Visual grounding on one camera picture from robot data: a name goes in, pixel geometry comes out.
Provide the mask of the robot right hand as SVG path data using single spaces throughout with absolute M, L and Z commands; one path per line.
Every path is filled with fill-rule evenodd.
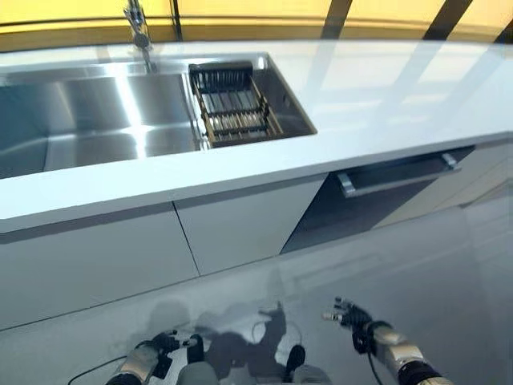
M 364 335 L 371 334 L 371 326 L 374 322 L 374 319 L 366 310 L 342 297 L 334 299 L 333 309 L 323 313 L 321 319 L 335 322 L 352 333 Z

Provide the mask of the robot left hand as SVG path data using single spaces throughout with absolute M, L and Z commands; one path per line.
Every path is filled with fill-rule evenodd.
M 160 355 L 167 355 L 181 348 L 191 348 L 197 345 L 196 338 L 181 338 L 178 330 L 166 330 L 154 338 L 139 342 L 135 348 L 150 347 Z

